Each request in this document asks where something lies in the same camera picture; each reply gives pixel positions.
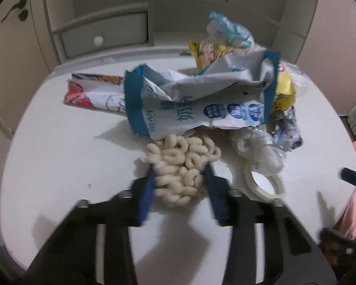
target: blue and white packaging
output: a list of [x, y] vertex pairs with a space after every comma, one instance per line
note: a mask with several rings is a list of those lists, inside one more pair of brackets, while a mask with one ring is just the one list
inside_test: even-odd
[[200, 125], [258, 126], [272, 109], [279, 60], [279, 52], [227, 54], [197, 76], [142, 64], [125, 72], [129, 124], [154, 140]]
[[207, 26], [207, 32], [210, 35], [208, 42], [235, 48], [253, 48], [254, 39], [247, 28], [231, 22], [226, 16], [213, 10], [210, 12], [210, 19], [211, 21]]

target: masking tape roll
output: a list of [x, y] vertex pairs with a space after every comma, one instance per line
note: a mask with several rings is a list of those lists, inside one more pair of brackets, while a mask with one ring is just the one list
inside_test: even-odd
[[256, 181], [254, 180], [252, 176], [252, 167], [251, 163], [247, 163], [244, 167], [244, 178], [245, 178], [245, 183], [247, 184], [247, 187], [249, 190], [257, 196], [259, 199], [261, 199], [264, 202], [271, 202], [276, 199], [283, 199], [285, 196], [285, 188], [282, 183], [281, 178], [278, 175], [271, 175], [271, 176], [265, 176], [269, 182], [272, 184], [274, 191], [276, 192], [275, 194], [270, 194], [267, 191], [265, 191], [263, 188], [261, 188]]

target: blue label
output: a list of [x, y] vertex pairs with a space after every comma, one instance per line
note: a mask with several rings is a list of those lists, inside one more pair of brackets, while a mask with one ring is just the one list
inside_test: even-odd
[[203, 109], [203, 113], [210, 119], [225, 118], [225, 110], [223, 104], [211, 104]]
[[248, 106], [249, 116], [253, 121], [262, 120], [263, 105], [250, 104]]
[[229, 104], [227, 106], [227, 111], [229, 114], [235, 119], [247, 119], [247, 111], [245, 109], [245, 105], [241, 104]]

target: torn packaging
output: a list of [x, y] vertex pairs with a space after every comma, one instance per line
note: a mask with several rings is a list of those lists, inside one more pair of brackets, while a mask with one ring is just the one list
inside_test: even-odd
[[258, 126], [272, 108], [279, 59], [279, 52], [270, 51], [227, 54], [197, 76], [146, 64], [126, 71], [129, 124], [134, 133], [154, 140], [200, 125]]

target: food wrapper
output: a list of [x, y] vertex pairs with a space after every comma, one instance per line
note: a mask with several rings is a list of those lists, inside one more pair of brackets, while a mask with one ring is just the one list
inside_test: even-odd
[[276, 97], [272, 112], [284, 111], [291, 108], [295, 103], [295, 96], [295, 86], [291, 80], [291, 76], [289, 72], [285, 70], [285, 66], [280, 64], [277, 78]]
[[210, 64], [224, 56], [226, 53], [245, 53], [249, 50], [247, 48], [241, 49], [221, 44], [208, 43], [207, 41], [189, 42], [189, 49], [195, 58], [199, 72], [205, 70]]
[[272, 112], [267, 124], [267, 132], [273, 137], [273, 145], [285, 152], [292, 151], [303, 143], [294, 107]]
[[258, 126], [272, 109], [279, 59], [279, 52], [268, 50], [227, 54], [195, 76], [142, 64], [125, 74], [129, 124], [154, 140], [200, 125]]
[[66, 104], [125, 112], [124, 78], [121, 76], [72, 73]]
[[234, 48], [253, 48], [254, 39], [246, 27], [230, 21], [226, 16], [213, 10], [209, 17], [211, 21], [207, 26], [207, 32], [213, 43]]

